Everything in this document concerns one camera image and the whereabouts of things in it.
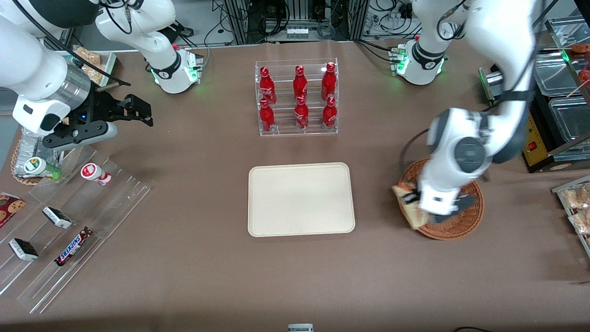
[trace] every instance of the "snickers wrapper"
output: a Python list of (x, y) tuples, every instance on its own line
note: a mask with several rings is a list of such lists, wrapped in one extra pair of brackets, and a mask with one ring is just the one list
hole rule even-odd
[(70, 242), (64, 252), (62, 252), (61, 255), (55, 259), (57, 265), (64, 266), (64, 264), (82, 247), (84, 242), (86, 242), (86, 239), (88, 239), (92, 233), (94, 232), (88, 229), (88, 227), (84, 227), (84, 229), (80, 231), (78, 235), (76, 235), (72, 242)]

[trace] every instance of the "coca-cola bottle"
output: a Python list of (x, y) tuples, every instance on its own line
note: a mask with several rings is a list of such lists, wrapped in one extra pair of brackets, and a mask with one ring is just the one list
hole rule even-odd
[(322, 115), (322, 127), (327, 131), (334, 130), (336, 126), (336, 115), (338, 110), (336, 109), (336, 98), (328, 97), (326, 101), (326, 107)]
[(295, 106), (295, 126), (297, 129), (307, 129), (309, 124), (309, 108), (305, 105), (307, 98), (299, 95), (296, 98), (297, 105)]
[(273, 109), (270, 108), (266, 98), (260, 100), (260, 121), (262, 121), (262, 129), (266, 132), (274, 132), (277, 129)]
[(295, 79), (293, 80), (293, 95), (295, 100), (298, 96), (307, 97), (307, 78), (303, 73), (303, 66), (295, 67)]
[(274, 90), (274, 81), (268, 73), (267, 67), (260, 69), (260, 92), (262, 97), (268, 99), (268, 101), (274, 105), (277, 103), (277, 92)]
[(336, 90), (336, 73), (334, 69), (336, 64), (334, 62), (328, 62), (326, 65), (326, 72), (322, 78), (322, 100), (326, 100), (329, 96), (334, 95)]

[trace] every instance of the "yogurt bottle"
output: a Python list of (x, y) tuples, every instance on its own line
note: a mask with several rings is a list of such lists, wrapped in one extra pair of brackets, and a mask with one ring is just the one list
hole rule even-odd
[(113, 179), (109, 172), (105, 172), (93, 162), (84, 165), (80, 170), (80, 175), (86, 180), (94, 181), (100, 185), (107, 185)]
[(25, 171), (32, 175), (39, 177), (50, 177), (51, 181), (55, 181), (60, 178), (61, 169), (48, 164), (45, 160), (32, 157), (25, 162)]

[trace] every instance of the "brown table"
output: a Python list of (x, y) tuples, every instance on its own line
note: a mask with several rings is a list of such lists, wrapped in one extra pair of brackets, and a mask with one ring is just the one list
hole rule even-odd
[[(590, 329), (586, 254), (552, 187), (587, 172), (527, 174), (522, 158), (481, 183), (486, 211), (465, 239), (410, 230), (391, 191), (406, 141), (450, 106), (481, 109), (465, 41), (428, 86), (391, 76), (354, 43), (219, 48), (200, 86), (158, 88), (139, 53), (119, 54), (120, 76), (152, 105), (155, 126), (121, 122), (95, 147), (153, 190), (49, 308), (29, 315), (0, 297), (0, 331), (500, 331)], [(254, 62), (338, 57), (336, 137), (260, 138)], [(427, 156), (424, 139), (407, 158)], [(247, 232), (248, 172), (313, 162), (350, 167), (356, 229), (345, 235), (254, 238)], [(6, 165), (2, 189), (24, 194)]]

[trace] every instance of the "round basket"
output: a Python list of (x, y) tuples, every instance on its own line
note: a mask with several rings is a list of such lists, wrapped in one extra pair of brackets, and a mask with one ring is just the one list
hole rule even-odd
[[(411, 164), (405, 171), (404, 175), (400, 179), (401, 181), (417, 183), (420, 171), (428, 161), (428, 158), (422, 159)], [(461, 194), (472, 195), (476, 198), (476, 203), (467, 209), (463, 210), (460, 214), (447, 219), (445, 222), (440, 224), (427, 223), (420, 227), (418, 231), (428, 237), (437, 240), (456, 240), (460, 239), (469, 233), (473, 232), (475, 228), (480, 224), (481, 218), (483, 217), (483, 193), (481, 192), (480, 186), (476, 181), (472, 181), (463, 187), (461, 187)], [(402, 202), (398, 197), (399, 208), (402, 210), (404, 217), (406, 216), (404, 209), (402, 208)]]

